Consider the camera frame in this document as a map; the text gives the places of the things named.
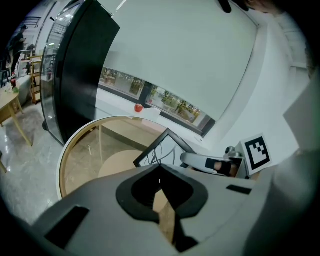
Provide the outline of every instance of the red bottle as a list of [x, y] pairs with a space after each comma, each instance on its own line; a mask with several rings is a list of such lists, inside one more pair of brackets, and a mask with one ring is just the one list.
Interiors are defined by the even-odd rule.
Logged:
[[11, 85], [12, 85], [12, 88], [15, 88], [17, 86], [15, 72], [12, 72], [12, 75], [11, 75]]

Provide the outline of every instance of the window frame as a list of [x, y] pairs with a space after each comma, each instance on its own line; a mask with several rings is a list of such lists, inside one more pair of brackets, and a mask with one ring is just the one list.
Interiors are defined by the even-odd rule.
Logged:
[[188, 123], [187, 121], [184, 121], [182, 118], [176, 117], [173, 114], [170, 114], [169, 112], [166, 112], [165, 110], [163, 110], [163, 109], [161, 109], [151, 103], [148, 103], [148, 99], [151, 94], [153, 86], [154, 85], [152, 83], [145, 81], [145, 84], [144, 84], [143, 89], [141, 91], [140, 97], [135, 98], [135, 97], [130, 96], [124, 92], [113, 89], [109, 86], [102, 85], [102, 84], [100, 84], [100, 81], [98, 84], [98, 88], [100, 88], [104, 91], [107, 91], [108, 93], [111, 93], [111, 94], [114, 94], [114, 95], [119, 96], [121, 98], [124, 98], [125, 100], [133, 102], [135, 104], [141, 104], [145, 109], [156, 108], [156, 109], [160, 110], [161, 111], [160, 116], [162, 116], [166, 119], [169, 119], [170, 121], [173, 121], [174, 123], [176, 123], [184, 128], [187, 128], [188, 130], [191, 130], [192, 132], [200, 135], [201, 137], [205, 137], [208, 134], [208, 132], [212, 129], [212, 127], [216, 124], [215, 120], [213, 120], [211, 117], [206, 115], [210, 118], [208, 123], [203, 127], [203, 129], [198, 129], [196, 126]]

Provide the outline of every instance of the black frame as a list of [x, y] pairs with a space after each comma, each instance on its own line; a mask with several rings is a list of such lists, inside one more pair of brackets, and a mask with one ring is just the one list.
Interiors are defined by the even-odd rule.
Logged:
[[151, 93], [151, 90], [152, 90], [153, 86], [154, 86], [154, 84], [145, 81], [145, 84], [144, 84], [144, 87], [142, 89], [140, 97], [139, 98], [135, 98], [135, 97], [130, 96], [130, 95], [126, 94], [126, 93], [123, 93], [123, 92], [121, 92], [119, 90], [112, 89], [111, 87], [108, 87], [108, 86], [105, 86], [105, 85], [101, 85], [100, 83], [98, 85], [98, 87], [100, 89], [102, 89], [102, 90], [104, 90], [104, 91], [106, 91], [108, 93], [111, 93], [111, 94], [117, 95], [119, 97], [122, 97], [125, 100], [133, 102], [135, 104], [141, 104], [145, 109], [156, 108], [156, 109], [161, 111], [160, 116], [162, 116], [164, 118], [167, 118], [170, 121], [173, 121], [176, 124], [178, 124], [178, 125], [180, 125], [180, 126], [182, 126], [184, 128], [187, 128], [187, 129], [193, 131], [194, 133], [196, 133], [196, 134], [198, 134], [198, 135], [200, 135], [202, 137], [206, 136], [207, 133], [211, 130], [211, 128], [216, 124], [216, 121], [213, 120], [210, 117], [209, 122], [204, 126], [204, 128], [203, 129], [198, 129], [194, 125], [189, 124], [186, 121], [183, 121], [182, 118], [175, 117], [173, 114], [170, 114], [169, 112], [166, 112], [165, 110], [162, 110], [161, 108], [148, 103], [149, 95]]
[[[182, 148], [186, 153], [196, 154], [196, 152], [178, 135], [176, 135], [172, 130], [167, 128], [145, 151], [142, 152], [141, 155], [138, 156], [136, 160], [133, 161], [135, 167], [141, 167], [140, 162], [148, 156], [152, 150], [159, 146], [159, 144], [167, 137], [171, 137], [175, 143], [178, 144], [180, 148]], [[180, 167], [187, 168], [188, 165], [182, 163]]]

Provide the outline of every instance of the window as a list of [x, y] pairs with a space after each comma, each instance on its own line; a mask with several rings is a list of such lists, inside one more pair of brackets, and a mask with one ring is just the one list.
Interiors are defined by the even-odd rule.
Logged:
[[206, 113], [171, 92], [132, 75], [104, 67], [99, 88], [145, 108], [158, 108], [160, 115], [205, 136], [215, 125]]

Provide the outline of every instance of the tiled floor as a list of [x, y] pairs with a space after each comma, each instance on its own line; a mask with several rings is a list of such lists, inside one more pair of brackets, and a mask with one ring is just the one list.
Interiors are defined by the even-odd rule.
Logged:
[[28, 104], [17, 118], [33, 142], [28, 146], [12, 118], [0, 127], [2, 163], [0, 192], [12, 214], [32, 224], [48, 207], [58, 201], [56, 169], [63, 147], [42, 128], [41, 104]]

